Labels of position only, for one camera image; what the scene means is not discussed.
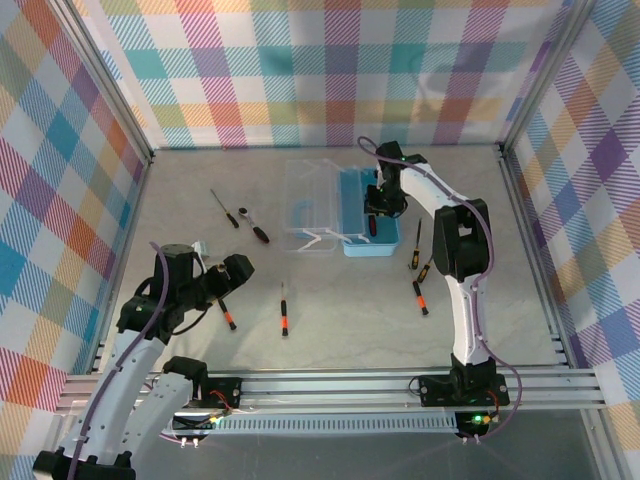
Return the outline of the long aluminium base rail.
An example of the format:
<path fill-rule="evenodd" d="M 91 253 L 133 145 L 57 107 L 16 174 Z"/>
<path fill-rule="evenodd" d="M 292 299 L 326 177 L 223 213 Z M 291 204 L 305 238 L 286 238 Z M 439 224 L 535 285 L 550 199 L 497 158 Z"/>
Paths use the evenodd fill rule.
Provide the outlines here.
<path fill-rule="evenodd" d="M 229 405 L 242 414 L 374 414 L 438 411 L 601 409 L 604 395 L 594 372 L 570 368 L 500 370 L 488 387 L 456 400 L 444 370 L 227 371 Z"/>

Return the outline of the grey metal base plate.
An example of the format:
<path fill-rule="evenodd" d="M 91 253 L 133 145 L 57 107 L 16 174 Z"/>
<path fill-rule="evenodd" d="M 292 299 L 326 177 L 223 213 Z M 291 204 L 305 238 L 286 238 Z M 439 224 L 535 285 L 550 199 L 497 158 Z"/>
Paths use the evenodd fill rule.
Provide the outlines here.
<path fill-rule="evenodd" d="M 165 439 L 132 460 L 136 480 L 627 480 L 582 434 L 220 436 L 199 447 Z"/>

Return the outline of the light blue plastic toolbox base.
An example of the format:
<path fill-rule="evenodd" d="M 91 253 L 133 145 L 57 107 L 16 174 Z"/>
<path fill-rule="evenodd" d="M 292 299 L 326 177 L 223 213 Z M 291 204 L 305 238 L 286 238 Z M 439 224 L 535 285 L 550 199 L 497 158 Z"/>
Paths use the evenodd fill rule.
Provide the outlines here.
<path fill-rule="evenodd" d="M 399 220 L 365 212 L 367 187 L 376 186 L 374 168 L 349 168 L 339 174 L 340 231 L 343 252 L 351 258 L 390 257 L 401 243 Z"/>

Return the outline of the aluminium corner post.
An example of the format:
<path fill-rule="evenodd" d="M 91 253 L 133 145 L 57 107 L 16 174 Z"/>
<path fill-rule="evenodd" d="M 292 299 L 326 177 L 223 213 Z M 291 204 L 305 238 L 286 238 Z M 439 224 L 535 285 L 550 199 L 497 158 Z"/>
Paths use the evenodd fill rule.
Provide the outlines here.
<path fill-rule="evenodd" d="M 132 142 L 138 154 L 147 165 L 154 159 L 154 151 L 143 133 L 137 119 L 126 102 L 116 80 L 111 74 L 103 56 L 84 24 L 72 0 L 46 0 L 54 15 L 60 21 L 64 31 L 70 36 L 85 68 L 105 95 L 106 102 L 112 109 L 115 118 L 121 123 L 124 133 Z"/>
<path fill-rule="evenodd" d="M 552 0 L 558 6 L 549 20 L 542 20 L 540 45 L 533 50 L 522 84 L 512 103 L 496 145 L 501 153 L 514 148 L 531 122 L 535 109 L 554 80 L 596 0 Z"/>

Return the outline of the aluminium side rail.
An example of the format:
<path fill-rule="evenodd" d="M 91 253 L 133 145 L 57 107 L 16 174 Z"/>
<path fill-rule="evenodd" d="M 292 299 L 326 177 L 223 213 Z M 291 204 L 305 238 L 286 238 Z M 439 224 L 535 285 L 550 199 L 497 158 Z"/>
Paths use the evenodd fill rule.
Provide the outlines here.
<path fill-rule="evenodd" d="M 156 151 L 151 149 L 142 160 L 142 167 L 138 182 L 130 190 L 126 205 L 128 210 L 125 218 L 124 227 L 122 228 L 122 236 L 116 241 L 115 259 L 111 263 L 111 275 L 102 297 L 103 303 L 99 316 L 97 317 L 95 327 L 88 343 L 87 358 L 81 367 L 81 373 L 92 373 L 95 369 L 95 361 L 98 356 L 98 350 L 105 341 L 106 336 L 112 322 L 112 316 L 115 309 L 117 295 L 124 276 L 124 270 L 131 248 L 131 243 L 135 234 L 136 222 L 139 217 L 141 201 L 144 197 L 145 188 L 149 177 L 149 170 L 154 164 Z"/>
<path fill-rule="evenodd" d="M 539 252 L 533 227 L 527 216 L 524 197 L 518 186 L 512 163 L 512 153 L 501 143 L 497 144 L 498 164 L 514 212 L 516 224 L 523 242 L 529 270 L 533 276 L 538 299 L 556 352 L 556 364 L 562 368 L 575 368 L 575 358 L 562 324 L 555 298 L 545 276 L 544 265 Z"/>

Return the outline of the thin screwdriver yellow-black handle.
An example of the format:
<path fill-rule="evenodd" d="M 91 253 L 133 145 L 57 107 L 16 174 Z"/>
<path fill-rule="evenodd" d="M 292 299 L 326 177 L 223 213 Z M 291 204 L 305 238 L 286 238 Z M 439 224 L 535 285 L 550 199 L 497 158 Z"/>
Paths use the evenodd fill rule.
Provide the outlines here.
<path fill-rule="evenodd" d="M 209 189 L 211 194 L 213 195 L 215 201 L 217 202 L 217 204 L 221 207 L 221 209 L 223 210 L 226 218 L 229 220 L 229 222 L 231 223 L 231 225 L 235 228 L 238 229 L 239 228 L 239 223 L 238 221 L 235 219 L 235 217 L 231 214 L 231 212 L 229 211 L 229 209 L 226 208 L 226 206 L 222 203 L 222 201 L 219 199 L 219 197 L 217 196 L 217 194 L 215 193 L 215 191 L 213 189 Z"/>

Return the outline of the transparent toolbox lid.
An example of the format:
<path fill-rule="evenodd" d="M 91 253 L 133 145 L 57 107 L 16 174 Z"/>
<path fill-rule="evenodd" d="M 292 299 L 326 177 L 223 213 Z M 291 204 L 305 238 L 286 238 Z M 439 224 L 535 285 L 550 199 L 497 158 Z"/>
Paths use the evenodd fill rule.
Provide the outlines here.
<path fill-rule="evenodd" d="M 286 162 L 280 241 L 287 254 L 324 256 L 337 248 L 338 173 L 325 158 Z"/>

